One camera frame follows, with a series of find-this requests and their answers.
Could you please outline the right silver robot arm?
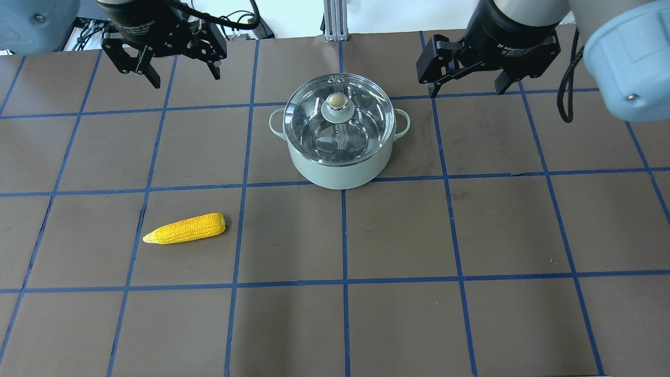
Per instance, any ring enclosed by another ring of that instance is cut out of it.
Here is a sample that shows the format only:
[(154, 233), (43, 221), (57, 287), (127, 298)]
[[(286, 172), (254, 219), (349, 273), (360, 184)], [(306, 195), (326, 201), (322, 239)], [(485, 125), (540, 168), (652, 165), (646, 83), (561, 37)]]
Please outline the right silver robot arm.
[(459, 41), (429, 38), (416, 63), (429, 96), (472, 72), (499, 71), (495, 91), (540, 77), (561, 52), (556, 27), (576, 20), (569, 64), (557, 93), (560, 117), (572, 122), (574, 72), (583, 62), (605, 106), (618, 119), (669, 115), (668, 1), (480, 1)]

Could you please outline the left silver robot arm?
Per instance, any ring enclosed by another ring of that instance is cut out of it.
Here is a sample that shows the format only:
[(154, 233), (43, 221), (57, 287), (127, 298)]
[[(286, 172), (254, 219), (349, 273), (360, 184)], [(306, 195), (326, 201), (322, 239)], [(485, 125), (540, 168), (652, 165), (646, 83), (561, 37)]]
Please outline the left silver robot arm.
[[(55, 52), (69, 38), (79, 1), (2, 1), (2, 49), (24, 56)], [(153, 58), (185, 56), (206, 63), (220, 79), (227, 41), (213, 22), (190, 21), (180, 1), (98, 1), (108, 17), (100, 46), (122, 74), (145, 76), (160, 88)]]

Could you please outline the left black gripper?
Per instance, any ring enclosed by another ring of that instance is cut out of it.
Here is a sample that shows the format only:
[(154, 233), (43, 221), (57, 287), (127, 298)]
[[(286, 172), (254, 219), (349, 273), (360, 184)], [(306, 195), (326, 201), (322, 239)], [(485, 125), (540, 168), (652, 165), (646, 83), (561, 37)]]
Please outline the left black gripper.
[[(121, 74), (134, 72), (161, 87), (160, 75), (151, 65), (153, 57), (184, 55), (205, 62), (215, 80), (221, 79), (220, 64), (227, 58), (227, 40), (211, 22), (189, 22), (183, 12), (162, 1), (98, 1), (120, 38), (103, 38), (102, 48)], [(124, 43), (138, 50), (132, 57)]]

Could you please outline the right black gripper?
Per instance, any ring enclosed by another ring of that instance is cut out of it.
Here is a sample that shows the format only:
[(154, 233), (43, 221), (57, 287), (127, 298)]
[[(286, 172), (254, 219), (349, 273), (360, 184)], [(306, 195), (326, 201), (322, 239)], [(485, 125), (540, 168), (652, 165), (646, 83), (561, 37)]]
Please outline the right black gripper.
[(560, 54), (556, 24), (527, 26), (503, 14), (493, 1), (480, 1), (467, 26), (466, 44), (433, 35), (416, 62), (417, 81), (430, 98), (442, 86), (473, 72), (502, 70), (495, 91), (505, 91), (527, 76), (543, 75)]

